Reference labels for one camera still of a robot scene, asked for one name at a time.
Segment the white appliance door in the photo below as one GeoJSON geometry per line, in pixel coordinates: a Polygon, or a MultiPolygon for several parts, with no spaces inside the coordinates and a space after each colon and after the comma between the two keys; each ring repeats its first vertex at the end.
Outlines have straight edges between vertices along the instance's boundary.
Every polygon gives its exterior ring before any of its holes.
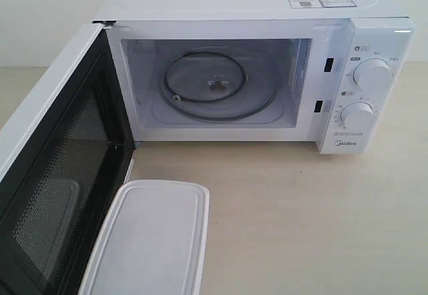
{"type": "Polygon", "coordinates": [[[76,294],[134,139],[107,29],[84,25],[1,129],[1,293],[76,294]]]}

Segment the glass turntable plate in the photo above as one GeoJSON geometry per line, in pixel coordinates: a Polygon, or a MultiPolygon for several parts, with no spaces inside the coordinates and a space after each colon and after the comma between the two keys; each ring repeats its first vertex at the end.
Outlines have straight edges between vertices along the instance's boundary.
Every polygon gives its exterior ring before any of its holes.
{"type": "Polygon", "coordinates": [[[279,85],[266,59],[239,47],[197,47],[177,56],[158,92],[177,112],[205,122],[253,116],[276,98],[279,85]]]}

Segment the upper white power knob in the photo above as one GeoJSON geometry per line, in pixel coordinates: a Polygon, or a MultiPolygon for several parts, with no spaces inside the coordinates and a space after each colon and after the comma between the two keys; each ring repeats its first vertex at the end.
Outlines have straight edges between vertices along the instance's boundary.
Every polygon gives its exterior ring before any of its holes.
{"type": "Polygon", "coordinates": [[[366,60],[353,72],[353,80],[364,91],[380,91],[392,82],[393,74],[388,64],[378,58],[366,60]]]}

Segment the lower white timer knob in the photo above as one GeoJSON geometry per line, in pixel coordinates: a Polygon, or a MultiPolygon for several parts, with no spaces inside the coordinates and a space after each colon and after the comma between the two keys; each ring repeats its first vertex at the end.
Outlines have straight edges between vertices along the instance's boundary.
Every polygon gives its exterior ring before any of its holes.
{"type": "Polygon", "coordinates": [[[355,102],[341,111],[340,121],[345,128],[364,130],[374,124],[375,114],[369,104],[355,102]]]}

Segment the white microwave oven body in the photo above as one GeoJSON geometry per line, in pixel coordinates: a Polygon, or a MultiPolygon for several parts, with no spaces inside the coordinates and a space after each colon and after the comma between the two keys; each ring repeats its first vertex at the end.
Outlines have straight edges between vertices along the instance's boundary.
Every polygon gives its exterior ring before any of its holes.
{"type": "Polygon", "coordinates": [[[356,7],[293,9],[288,0],[107,0],[94,16],[106,26],[122,98],[136,142],[313,142],[322,154],[364,153],[391,95],[415,26],[392,0],[356,7]],[[168,105],[158,81],[177,56],[230,46],[262,55],[279,90],[261,112],[229,122],[189,118],[168,105]],[[380,91],[353,80],[378,58],[393,79],[380,91]],[[341,111],[365,102],[374,124],[345,128],[341,111]]]}

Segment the white plastic lidded container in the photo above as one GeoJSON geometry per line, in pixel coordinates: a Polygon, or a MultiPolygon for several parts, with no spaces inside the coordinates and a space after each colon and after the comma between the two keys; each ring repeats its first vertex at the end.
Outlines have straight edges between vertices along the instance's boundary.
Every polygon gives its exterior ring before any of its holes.
{"type": "Polygon", "coordinates": [[[79,294],[199,294],[208,218],[204,186],[124,184],[98,234],[79,294]]]}

